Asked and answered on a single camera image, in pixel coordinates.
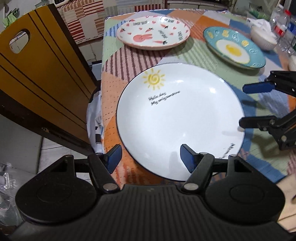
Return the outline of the white plastic bag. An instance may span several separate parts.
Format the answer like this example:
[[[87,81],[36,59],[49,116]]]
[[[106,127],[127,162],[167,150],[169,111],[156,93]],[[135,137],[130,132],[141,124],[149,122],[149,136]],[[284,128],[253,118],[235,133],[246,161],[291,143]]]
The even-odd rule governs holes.
[[[88,103],[87,113],[87,133],[90,144],[95,153],[103,153],[102,144],[102,113],[101,113],[101,91],[96,91]]]

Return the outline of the white sun plate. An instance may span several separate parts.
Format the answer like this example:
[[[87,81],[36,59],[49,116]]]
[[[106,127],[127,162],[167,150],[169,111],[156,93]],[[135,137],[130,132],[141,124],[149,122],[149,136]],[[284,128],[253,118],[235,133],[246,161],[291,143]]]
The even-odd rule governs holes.
[[[185,63],[149,68],[130,81],[117,105],[116,125],[128,153],[150,172],[184,181],[180,147],[217,158],[238,154],[244,132],[240,100],[210,71]]]

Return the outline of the striped patchwork counter cloth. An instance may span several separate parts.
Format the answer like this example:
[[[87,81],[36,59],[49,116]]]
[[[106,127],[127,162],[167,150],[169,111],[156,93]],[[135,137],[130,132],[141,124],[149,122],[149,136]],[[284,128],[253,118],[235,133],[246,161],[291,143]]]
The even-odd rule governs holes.
[[[164,9],[165,0],[81,0],[63,1],[57,5],[76,44],[97,39],[104,34],[107,17]]]

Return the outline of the white rabbit carrot plate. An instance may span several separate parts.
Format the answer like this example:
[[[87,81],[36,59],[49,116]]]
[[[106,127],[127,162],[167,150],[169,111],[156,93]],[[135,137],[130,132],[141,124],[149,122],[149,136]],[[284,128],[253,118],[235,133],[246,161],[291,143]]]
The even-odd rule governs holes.
[[[116,31],[117,38],[141,50],[166,50],[184,43],[190,35],[189,26],[168,16],[131,18]]]

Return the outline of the red label water bottle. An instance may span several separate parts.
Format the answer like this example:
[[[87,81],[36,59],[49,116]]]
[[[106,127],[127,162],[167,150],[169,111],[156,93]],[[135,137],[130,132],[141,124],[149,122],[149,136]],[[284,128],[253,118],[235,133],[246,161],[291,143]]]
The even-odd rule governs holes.
[[[290,22],[290,15],[290,11],[284,9],[278,12],[277,15],[272,19],[273,32],[276,35],[276,41],[283,52],[287,50],[287,43],[285,43],[284,36]]]

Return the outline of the colourful patchwork tablecloth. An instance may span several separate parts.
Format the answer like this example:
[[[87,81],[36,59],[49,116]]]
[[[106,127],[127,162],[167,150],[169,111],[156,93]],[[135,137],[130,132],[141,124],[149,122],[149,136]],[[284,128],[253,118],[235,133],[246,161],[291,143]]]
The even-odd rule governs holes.
[[[189,28],[187,41],[162,51],[124,45],[117,32],[141,17],[174,18]],[[284,116],[292,110],[295,99],[286,94],[242,92],[243,85],[264,80],[272,70],[287,70],[288,55],[276,48],[265,53],[261,69],[235,67],[208,49],[203,31],[210,26],[249,34],[239,18],[215,11],[144,11],[105,20],[102,141],[105,151],[122,145],[122,159],[112,174],[120,186],[187,179],[189,172],[180,160],[182,144],[219,158],[238,154],[273,182],[295,173],[295,150],[280,151],[267,132],[238,128],[243,116]],[[119,119],[127,123],[124,143],[117,130]]]

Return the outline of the teal fried egg plate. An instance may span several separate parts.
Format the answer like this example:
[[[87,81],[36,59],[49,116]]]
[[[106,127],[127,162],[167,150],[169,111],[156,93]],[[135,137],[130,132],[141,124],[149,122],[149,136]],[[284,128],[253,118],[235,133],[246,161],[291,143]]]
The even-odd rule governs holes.
[[[203,31],[208,47],[225,61],[245,69],[260,69],[266,65],[261,49],[240,32],[212,26]]]

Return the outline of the white ribbed bowl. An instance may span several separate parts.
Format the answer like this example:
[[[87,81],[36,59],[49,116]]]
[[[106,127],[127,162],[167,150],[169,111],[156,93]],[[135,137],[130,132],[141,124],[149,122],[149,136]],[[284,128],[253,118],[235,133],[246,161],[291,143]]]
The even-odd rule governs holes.
[[[260,27],[252,26],[250,30],[251,40],[263,51],[271,51],[278,44],[272,32]]]

